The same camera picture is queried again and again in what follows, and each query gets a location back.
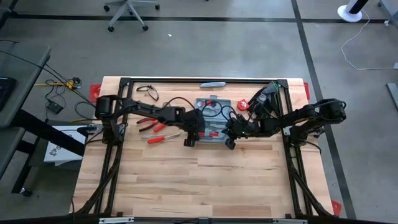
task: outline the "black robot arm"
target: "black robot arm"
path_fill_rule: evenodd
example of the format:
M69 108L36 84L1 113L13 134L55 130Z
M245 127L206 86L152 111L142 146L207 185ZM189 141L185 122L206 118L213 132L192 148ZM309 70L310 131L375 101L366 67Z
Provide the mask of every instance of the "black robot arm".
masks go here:
M278 118L260 116L254 121L246 120L241 114L236 118L230 118L226 123L223 133L229 138L225 144L229 149L234 149L235 140L251 137L271 137L281 129L291 126L290 142L302 144L308 134L320 129L327 124L338 124L346 119L344 111L346 103L336 99L320 100L313 105L305 105L299 110L285 114ZM295 124L306 121L300 126Z
M97 99L95 110L95 116L103 123L103 143L118 144L123 141L122 133L125 124L121 124L121 126L117 124L117 120L126 113L155 118L162 124L179 127L188 133L188 137L184 140L184 146L193 147L199 140L198 132L205 131L205 120L202 112L198 109L185 111L184 107L167 105L159 108L130 98L107 95Z

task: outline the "wooden table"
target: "wooden table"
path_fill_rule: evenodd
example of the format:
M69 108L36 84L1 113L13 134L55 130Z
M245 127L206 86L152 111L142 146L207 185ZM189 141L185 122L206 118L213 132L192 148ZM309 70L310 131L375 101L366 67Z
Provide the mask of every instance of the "wooden table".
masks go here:
M119 80L120 77L104 77L101 95L115 95ZM308 104L303 80L291 78L288 83L293 109ZM217 95L220 99L230 99L236 107L239 100L250 99L262 87L257 84L227 84L224 88L201 89L197 83L151 83L160 95L156 102L146 93L135 91L137 86L145 84L134 84L134 100L157 106L175 96L194 102L195 98ZM191 109L182 100L175 100L172 105ZM281 133L271 138L237 140L235 150L230 151L222 144L197 142L195 148L184 147L186 134L176 127L167 127L162 133L180 132L182 135L149 145L142 139L143 134L138 133L138 129L145 126L136 124L141 118L134 114L128 118L113 214L245 218L294 215ZM106 145L101 142L93 142L86 147L73 196L76 210L98 186L105 149ZM320 153L310 145L301 149L308 186L322 205L332 212ZM300 206L305 211L299 187L298 194ZM102 209L106 206L107 196L105 192Z

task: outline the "red-handled pliers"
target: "red-handled pliers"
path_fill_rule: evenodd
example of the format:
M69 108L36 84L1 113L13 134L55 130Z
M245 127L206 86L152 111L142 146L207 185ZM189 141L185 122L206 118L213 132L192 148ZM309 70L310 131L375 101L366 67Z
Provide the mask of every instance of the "red-handled pliers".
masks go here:
M155 118L144 118L144 119L141 119L141 120L137 121L137 124L141 124L141 123L146 122L146 121L153 121L153 122L148 127L144 127L144 128L141 128L140 130L138 130L139 132L147 131L147 130L153 128L156 124L159 123ZM154 131L157 133L160 130L164 129L165 127L166 127L165 124L160 124L158 127L154 128Z

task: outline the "concrete floor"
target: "concrete floor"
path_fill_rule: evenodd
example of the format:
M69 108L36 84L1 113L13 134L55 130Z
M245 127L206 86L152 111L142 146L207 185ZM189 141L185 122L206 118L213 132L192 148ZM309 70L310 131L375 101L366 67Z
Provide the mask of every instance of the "concrete floor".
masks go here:
M15 11L41 15L112 15L103 11L105 0L20 0ZM142 16L295 18L289 0L162 0L161 10L139 8ZM348 1L297 0L304 19L337 19L336 9ZM386 16L369 1L365 11L371 19ZM137 21L120 21L115 31L107 21L9 19L0 39L49 45L49 64L66 77L80 77L81 92L88 95L92 83L106 75L193 77L303 78L311 83L306 58L295 22L192 22L147 21L143 32ZM398 82L396 70L356 71L340 52L341 45L363 24L304 24L310 53L322 95L347 102L347 120L333 126L356 217L397 222L398 156L395 127L397 111L385 84ZM346 46L357 67L391 67L398 62L398 30L369 24ZM43 72L42 83L51 78ZM24 109L45 118L47 89L34 88ZM311 103L316 102L310 88ZM73 105L80 101L66 92L67 107L50 119L79 118ZM81 108L91 116L91 108ZM322 159L333 200L342 202L326 137L319 139ZM30 198L9 193L25 157L16 153L0 180L0 219L64 215L68 212L77 173L38 169L29 176Z

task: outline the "white cable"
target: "white cable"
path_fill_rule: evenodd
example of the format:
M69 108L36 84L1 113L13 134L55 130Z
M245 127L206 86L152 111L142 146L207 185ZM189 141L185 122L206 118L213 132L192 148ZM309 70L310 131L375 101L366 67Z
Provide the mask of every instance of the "white cable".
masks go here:
M364 13L365 13L365 15L368 17L368 22L367 23L365 23L365 25L363 25L362 26L362 28L361 28L361 30L358 32L358 34L356 34L353 38L351 38L351 39L349 39L349 40L347 40L344 44L343 44L343 46L341 46L341 53L343 53L343 55L344 55L344 59L346 60L346 62L348 62L353 68L355 68L355 70L383 70L383 69L395 69L395 68L356 68L348 59L347 59L347 56L346 56L346 54L344 53L344 50L343 50L343 48L344 48L344 46L348 43L348 42L350 42L350 41L352 41L353 39L355 39L359 34L361 34L361 32L362 32L362 30L363 30L363 28L364 27L366 27L366 25L371 21L371 19L370 19L370 17L369 17L369 15L364 11L364 10L362 10Z

